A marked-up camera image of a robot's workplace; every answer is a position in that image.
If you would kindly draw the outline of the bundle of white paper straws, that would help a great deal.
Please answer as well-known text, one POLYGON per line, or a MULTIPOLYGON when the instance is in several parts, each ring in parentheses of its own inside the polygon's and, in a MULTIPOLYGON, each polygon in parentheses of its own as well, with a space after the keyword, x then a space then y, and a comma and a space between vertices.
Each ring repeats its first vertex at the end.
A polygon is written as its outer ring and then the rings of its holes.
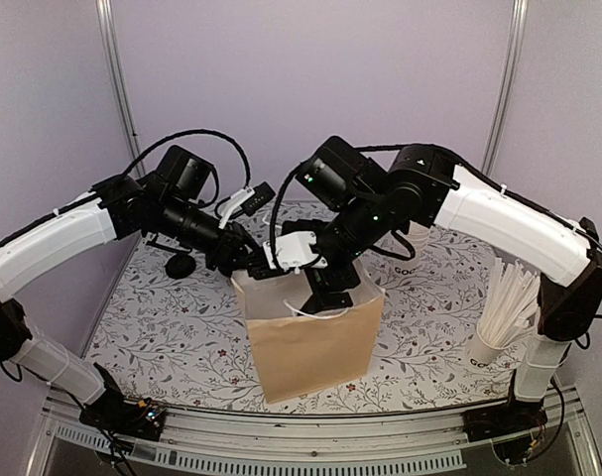
POLYGON ((486 345, 505 349, 531 332, 539 309, 540 284, 540 276, 520 262, 495 259, 477 323, 477 334, 486 345))

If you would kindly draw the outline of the floral patterned table mat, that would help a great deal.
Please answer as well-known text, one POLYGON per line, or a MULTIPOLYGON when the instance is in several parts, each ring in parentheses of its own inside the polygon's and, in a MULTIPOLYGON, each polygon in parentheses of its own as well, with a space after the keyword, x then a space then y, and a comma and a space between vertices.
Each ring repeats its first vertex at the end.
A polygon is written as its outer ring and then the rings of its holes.
POLYGON ((401 271, 366 253, 387 298, 366 376, 277 404, 265 400, 230 282, 198 267, 181 281, 168 254, 139 245, 88 345, 130 397, 249 413, 364 414, 459 406, 503 398, 526 346, 517 342, 470 369, 464 345, 486 300, 495 251, 456 232, 432 229, 421 263, 401 271))

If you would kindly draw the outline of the white cup holding straws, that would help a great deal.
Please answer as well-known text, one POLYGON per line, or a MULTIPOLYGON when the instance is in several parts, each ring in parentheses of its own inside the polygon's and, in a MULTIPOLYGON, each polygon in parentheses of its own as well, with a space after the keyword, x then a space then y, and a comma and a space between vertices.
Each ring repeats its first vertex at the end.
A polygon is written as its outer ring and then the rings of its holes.
POLYGON ((471 367, 482 369, 493 363, 506 349, 507 346, 489 344, 482 336, 480 328, 476 327, 474 335, 466 343, 465 359, 471 367))

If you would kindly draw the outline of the aluminium frame post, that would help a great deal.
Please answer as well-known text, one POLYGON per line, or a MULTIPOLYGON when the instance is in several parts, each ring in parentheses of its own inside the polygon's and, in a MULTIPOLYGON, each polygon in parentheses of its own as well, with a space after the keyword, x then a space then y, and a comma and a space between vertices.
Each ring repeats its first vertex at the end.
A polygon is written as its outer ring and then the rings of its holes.
POLYGON ((116 108, 125 136, 127 149, 131 160, 134 160, 140 153, 140 148, 120 59, 112 2, 109 0, 96 0, 95 5, 116 108))
POLYGON ((528 0, 513 2, 503 73, 481 167, 481 172, 486 176, 490 176, 494 171, 498 150, 503 139, 515 77, 523 51, 528 9, 528 0))

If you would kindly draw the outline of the left aluminium frame post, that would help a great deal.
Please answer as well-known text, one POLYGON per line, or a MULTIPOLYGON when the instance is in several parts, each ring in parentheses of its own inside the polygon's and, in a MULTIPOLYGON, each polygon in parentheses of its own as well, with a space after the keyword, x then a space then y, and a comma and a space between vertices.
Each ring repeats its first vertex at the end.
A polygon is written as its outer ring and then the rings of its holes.
POLYGON ((120 59, 112 2, 109 0, 96 0, 95 5, 116 108, 125 136, 127 149, 131 160, 134 160, 140 153, 140 148, 120 59))

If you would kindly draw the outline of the right aluminium frame post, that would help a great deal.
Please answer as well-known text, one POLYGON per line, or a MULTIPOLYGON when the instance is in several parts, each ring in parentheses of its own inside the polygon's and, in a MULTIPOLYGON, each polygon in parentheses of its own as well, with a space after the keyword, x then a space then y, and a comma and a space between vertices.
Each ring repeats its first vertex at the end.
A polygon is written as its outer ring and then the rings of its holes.
POLYGON ((515 77, 523 51, 528 9, 528 0, 513 2, 503 73, 481 167, 481 172, 486 176, 490 176, 494 171, 498 150, 503 139, 515 77))

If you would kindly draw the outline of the brown paper bag white handles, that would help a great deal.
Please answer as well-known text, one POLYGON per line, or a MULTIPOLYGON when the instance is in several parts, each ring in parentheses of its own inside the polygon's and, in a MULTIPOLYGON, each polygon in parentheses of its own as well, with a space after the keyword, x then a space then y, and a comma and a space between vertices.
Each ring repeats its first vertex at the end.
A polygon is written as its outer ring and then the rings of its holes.
POLYGON ((267 403, 335 387, 368 372, 385 290, 361 261, 353 266, 361 283, 349 291, 352 305, 321 313, 301 309, 311 295, 301 274, 263 281, 245 271, 232 274, 267 403))

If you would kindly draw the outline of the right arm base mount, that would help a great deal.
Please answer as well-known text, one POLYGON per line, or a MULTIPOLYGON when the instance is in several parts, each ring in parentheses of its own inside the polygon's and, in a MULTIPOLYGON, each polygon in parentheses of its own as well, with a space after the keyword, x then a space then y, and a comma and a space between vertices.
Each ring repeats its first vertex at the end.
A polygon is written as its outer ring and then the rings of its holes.
POLYGON ((543 401, 519 402, 511 396, 500 405, 468 410, 462 414, 462 420, 469 442, 490 440, 502 463, 519 465, 530 458, 547 416, 543 401))

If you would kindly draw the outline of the aluminium front rail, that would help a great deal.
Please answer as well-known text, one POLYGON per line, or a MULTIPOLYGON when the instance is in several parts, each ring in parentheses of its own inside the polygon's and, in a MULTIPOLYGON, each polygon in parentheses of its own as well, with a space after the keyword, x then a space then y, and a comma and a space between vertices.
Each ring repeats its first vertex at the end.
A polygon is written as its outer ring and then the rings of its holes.
POLYGON ((545 398, 535 460, 500 461, 523 432, 472 441, 462 409, 286 416, 170 407, 156 441, 108 440, 83 425, 62 392, 43 405, 30 475, 601 475, 591 426, 573 387, 545 398))

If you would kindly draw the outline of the single black lid on mat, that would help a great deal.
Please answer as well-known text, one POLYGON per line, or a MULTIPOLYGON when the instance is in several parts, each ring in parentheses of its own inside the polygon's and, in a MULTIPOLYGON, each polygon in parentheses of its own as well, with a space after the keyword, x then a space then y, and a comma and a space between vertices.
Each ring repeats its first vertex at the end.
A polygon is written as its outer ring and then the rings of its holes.
POLYGON ((189 277, 196 270, 196 260, 189 254, 174 254, 165 264, 166 275, 174 280, 189 277))

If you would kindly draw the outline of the stack of white paper cups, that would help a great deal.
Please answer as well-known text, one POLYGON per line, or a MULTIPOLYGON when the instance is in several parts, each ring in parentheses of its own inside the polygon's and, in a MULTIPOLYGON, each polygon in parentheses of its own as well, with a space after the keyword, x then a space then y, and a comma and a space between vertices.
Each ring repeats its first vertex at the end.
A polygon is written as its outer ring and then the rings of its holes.
POLYGON ((391 232, 392 250, 406 258, 395 260, 397 274, 408 275, 419 266, 429 235, 430 230, 427 227, 414 221, 391 232))

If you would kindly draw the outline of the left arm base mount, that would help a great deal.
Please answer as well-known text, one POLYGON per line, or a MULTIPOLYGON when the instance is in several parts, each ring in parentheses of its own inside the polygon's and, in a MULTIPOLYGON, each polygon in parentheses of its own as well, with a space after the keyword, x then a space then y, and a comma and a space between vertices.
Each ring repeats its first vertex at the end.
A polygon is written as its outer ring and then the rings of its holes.
POLYGON ((106 432, 159 441, 165 421, 165 407, 151 398, 129 402, 108 371, 95 364, 104 381, 105 392, 90 405, 84 405, 79 421, 106 432))

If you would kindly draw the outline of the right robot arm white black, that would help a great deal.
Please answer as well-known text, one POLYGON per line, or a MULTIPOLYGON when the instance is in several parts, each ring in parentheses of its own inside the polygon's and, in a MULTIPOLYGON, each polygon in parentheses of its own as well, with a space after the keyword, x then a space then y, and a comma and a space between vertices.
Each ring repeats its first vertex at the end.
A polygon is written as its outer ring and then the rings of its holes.
POLYGON ((531 420, 566 348, 591 326, 602 302, 602 248, 594 223, 562 218, 495 184, 435 144, 399 147, 388 169, 331 136, 291 173, 335 218, 312 247, 344 266, 392 231, 417 224, 474 237, 540 273, 530 315, 538 322, 496 424, 516 432, 531 420))

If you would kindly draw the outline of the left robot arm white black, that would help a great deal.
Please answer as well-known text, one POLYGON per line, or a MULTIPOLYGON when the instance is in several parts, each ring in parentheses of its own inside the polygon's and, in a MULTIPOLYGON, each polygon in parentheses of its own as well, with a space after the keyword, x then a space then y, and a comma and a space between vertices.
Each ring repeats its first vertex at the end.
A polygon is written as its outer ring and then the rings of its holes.
POLYGON ((107 372, 28 327, 15 295, 75 256, 135 233, 161 234, 202 253, 210 270, 229 275, 256 241, 229 216, 217 219, 195 203, 211 164, 171 146, 157 168, 138 179, 116 175, 0 241, 0 361, 36 373, 91 408, 110 430, 130 422, 130 409, 107 372))

